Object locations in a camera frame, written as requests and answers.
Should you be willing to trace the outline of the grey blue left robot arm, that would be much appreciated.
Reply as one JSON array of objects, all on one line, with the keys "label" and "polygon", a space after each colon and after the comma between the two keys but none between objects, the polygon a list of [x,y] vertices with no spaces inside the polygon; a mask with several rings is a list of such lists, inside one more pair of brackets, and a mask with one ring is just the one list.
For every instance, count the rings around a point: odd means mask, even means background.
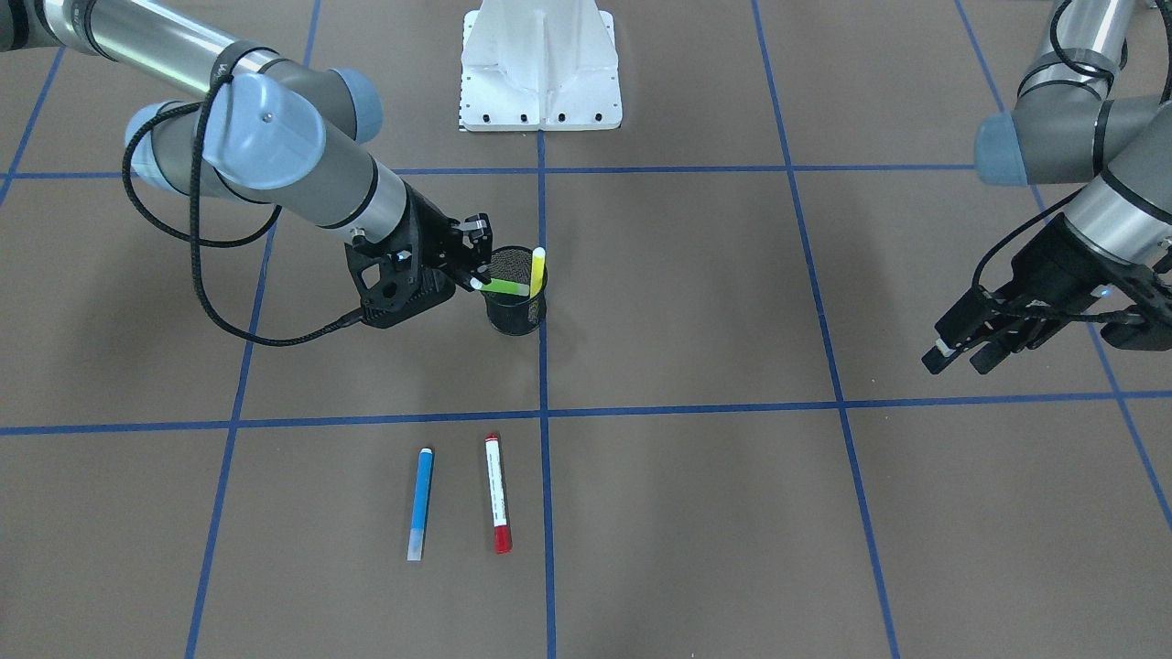
[{"label": "grey blue left robot arm", "polygon": [[926,371],[970,354],[984,374],[1072,322],[1101,324],[1115,349],[1168,351],[1168,89],[1111,96],[1133,12],[1132,1],[1056,1],[1014,108],[980,125],[982,182],[1079,190],[1026,222],[1036,235],[1007,284],[984,288],[989,258],[977,263],[935,324]]}]

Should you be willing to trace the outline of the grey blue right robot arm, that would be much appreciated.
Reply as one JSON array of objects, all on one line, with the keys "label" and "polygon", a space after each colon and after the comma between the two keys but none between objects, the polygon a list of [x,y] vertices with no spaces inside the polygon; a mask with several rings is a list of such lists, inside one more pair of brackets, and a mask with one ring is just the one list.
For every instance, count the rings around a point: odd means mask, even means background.
[{"label": "grey blue right robot arm", "polygon": [[356,70],[316,72],[156,1],[5,1],[4,50],[66,47],[202,97],[192,118],[128,130],[141,179],[185,195],[272,204],[377,265],[380,305],[423,276],[488,284],[485,218],[452,220],[367,150],[382,104]]}]

